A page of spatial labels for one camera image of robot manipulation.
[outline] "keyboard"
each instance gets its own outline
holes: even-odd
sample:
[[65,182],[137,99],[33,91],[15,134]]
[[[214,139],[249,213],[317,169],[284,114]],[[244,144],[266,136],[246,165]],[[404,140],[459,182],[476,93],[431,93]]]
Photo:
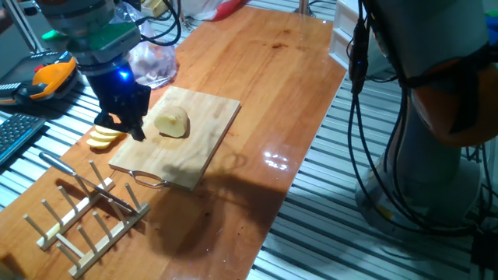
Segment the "keyboard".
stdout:
[[44,123],[40,117],[13,114],[0,124],[0,165],[30,140]]

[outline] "wooden cutting board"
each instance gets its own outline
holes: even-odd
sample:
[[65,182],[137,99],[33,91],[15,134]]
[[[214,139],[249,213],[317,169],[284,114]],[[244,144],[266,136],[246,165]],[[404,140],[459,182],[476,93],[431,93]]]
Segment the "wooden cutting board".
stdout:
[[[169,106],[187,111],[187,137],[162,136],[154,126]],[[137,142],[128,136],[109,165],[124,172],[146,172],[192,191],[239,109],[239,101],[171,86],[144,119],[146,140]]]

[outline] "blue led light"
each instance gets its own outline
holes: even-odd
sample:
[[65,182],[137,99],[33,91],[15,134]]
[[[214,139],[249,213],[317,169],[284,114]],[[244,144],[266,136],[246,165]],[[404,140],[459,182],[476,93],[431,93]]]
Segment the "blue led light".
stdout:
[[121,75],[121,77],[123,77],[123,79],[126,79],[130,75],[130,73],[119,71],[119,75]]

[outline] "potato slice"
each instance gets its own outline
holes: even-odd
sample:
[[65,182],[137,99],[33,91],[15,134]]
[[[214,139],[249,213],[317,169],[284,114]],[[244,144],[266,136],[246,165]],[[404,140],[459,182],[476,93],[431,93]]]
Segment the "potato slice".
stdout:
[[113,129],[101,127],[99,125],[95,126],[95,130],[102,135],[118,136],[119,134],[121,134],[120,131],[115,131]]
[[103,135],[103,134],[100,134],[97,131],[91,131],[90,132],[90,137],[93,140],[97,140],[97,141],[100,141],[100,142],[111,142],[111,141],[113,141],[113,140],[115,140],[117,138],[117,135]]
[[110,142],[101,142],[90,138],[86,140],[86,144],[95,149],[105,149],[109,147]]
[[188,130],[187,112],[182,107],[168,107],[164,113],[156,117],[154,125],[165,135],[175,138],[182,137]]

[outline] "knife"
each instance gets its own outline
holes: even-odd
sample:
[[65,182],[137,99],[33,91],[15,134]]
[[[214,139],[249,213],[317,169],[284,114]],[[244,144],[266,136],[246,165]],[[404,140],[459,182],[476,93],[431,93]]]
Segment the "knife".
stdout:
[[120,198],[116,197],[115,195],[113,195],[109,191],[106,191],[103,188],[98,187],[97,185],[95,185],[90,180],[86,179],[85,177],[81,177],[80,175],[78,175],[75,172],[75,170],[72,167],[70,167],[67,163],[64,163],[60,159],[58,159],[58,158],[56,158],[54,156],[51,156],[51,155],[49,155],[49,154],[47,154],[45,152],[40,152],[40,158],[44,162],[50,164],[51,166],[55,167],[56,169],[60,170],[63,173],[66,173],[66,174],[71,175],[73,177],[78,177],[78,178],[84,180],[91,187],[93,187],[95,189],[95,191],[97,191],[98,193],[102,194],[104,197],[111,198],[113,201],[115,201],[116,203],[118,203],[123,208],[126,208],[127,210],[129,210],[130,212],[132,212],[134,214],[138,214],[137,211],[134,210],[133,207],[130,206],[128,203],[122,201]]

